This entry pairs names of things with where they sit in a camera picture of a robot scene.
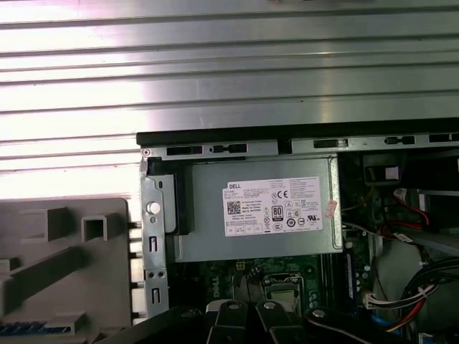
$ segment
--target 80 plus logo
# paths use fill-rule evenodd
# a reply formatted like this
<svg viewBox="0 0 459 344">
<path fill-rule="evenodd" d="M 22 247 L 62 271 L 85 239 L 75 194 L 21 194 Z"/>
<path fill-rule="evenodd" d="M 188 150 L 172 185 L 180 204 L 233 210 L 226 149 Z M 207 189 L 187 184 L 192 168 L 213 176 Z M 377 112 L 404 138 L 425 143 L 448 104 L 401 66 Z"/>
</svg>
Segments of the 80 plus logo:
<svg viewBox="0 0 459 344">
<path fill-rule="evenodd" d="M 282 206 L 271 207 L 271 214 L 273 216 L 273 221 L 283 221 L 284 220 L 284 211 L 283 211 Z"/>
</svg>

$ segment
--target screw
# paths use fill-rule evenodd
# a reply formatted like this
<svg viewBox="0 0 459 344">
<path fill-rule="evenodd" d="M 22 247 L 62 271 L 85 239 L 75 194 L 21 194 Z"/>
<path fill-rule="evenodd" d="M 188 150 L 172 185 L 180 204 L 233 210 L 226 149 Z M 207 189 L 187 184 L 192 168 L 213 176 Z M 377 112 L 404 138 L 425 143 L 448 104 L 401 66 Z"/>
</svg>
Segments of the screw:
<svg viewBox="0 0 459 344">
<path fill-rule="evenodd" d="M 266 302 L 264 305 L 263 305 L 267 310 L 273 310 L 275 308 L 275 303 L 273 302 Z"/>
<path fill-rule="evenodd" d="M 314 310 L 313 315 L 315 317 L 325 317 L 325 312 L 323 310 Z"/>
<path fill-rule="evenodd" d="M 161 205 L 158 202 L 150 202 L 146 205 L 146 210 L 148 213 L 156 215 L 161 211 Z"/>
</svg>

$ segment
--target mounting hole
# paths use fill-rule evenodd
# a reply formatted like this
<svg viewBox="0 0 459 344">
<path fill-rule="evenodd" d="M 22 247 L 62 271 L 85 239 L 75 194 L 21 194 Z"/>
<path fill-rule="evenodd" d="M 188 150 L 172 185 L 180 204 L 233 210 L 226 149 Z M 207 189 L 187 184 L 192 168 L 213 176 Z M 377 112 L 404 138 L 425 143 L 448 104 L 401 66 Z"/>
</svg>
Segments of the mounting hole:
<svg viewBox="0 0 459 344">
<path fill-rule="evenodd" d="M 157 202 L 150 202 L 146 205 L 146 210 L 148 213 L 156 215 L 160 212 L 161 206 Z"/>
<path fill-rule="evenodd" d="M 103 238 L 104 227 L 102 219 L 84 220 L 83 241 L 88 242 L 94 238 Z"/>
</svg>

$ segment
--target ribbed metal surface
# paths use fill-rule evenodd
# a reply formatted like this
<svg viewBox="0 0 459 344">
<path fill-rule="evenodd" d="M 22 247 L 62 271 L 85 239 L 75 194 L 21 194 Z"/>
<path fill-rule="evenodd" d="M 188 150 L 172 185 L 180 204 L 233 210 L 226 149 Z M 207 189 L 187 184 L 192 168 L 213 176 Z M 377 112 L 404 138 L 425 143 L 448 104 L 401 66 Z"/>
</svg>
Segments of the ribbed metal surface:
<svg viewBox="0 0 459 344">
<path fill-rule="evenodd" d="M 458 15 L 459 0 L 0 1 L 0 199 L 122 196 L 139 221 L 136 132 L 457 117 Z"/>
</svg>

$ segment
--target green circuit board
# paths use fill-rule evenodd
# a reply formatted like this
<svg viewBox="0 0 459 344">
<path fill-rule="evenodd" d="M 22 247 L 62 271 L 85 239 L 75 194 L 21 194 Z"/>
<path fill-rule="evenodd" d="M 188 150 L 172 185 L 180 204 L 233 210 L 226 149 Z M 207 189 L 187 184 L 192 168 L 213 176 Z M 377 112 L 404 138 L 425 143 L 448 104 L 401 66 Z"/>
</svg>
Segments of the green circuit board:
<svg viewBox="0 0 459 344">
<path fill-rule="evenodd" d="M 353 264 L 355 271 L 355 283 L 357 291 L 372 289 L 372 270 L 369 253 L 369 235 L 359 230 L 346 230 L 344 234 L 345 244 L 351 243 L 353 252 Z"/>
<path fill-rule="evenodd" d="M 176 293 L 171 288 L 171 293 L 182 299 L 182 302 L 185 297 L 188 299 L 185 303 L 193 302 L 195 307 L 205 309 L 211 301 L 232 299 L 232 278 L 235 275 L 249 274 L 254 268 L 263 274 L 299 272 L 303 277 L 302 306 L 307 310 L 318 305 L 321 299 L 318 266 L 317 255 L 176 264 L 169 268 L 171 285 L 188 284 L 195 287 L 191 287 L 193 296 L 186 295 L 190 288 L 181 288 Z"/>
</svg>

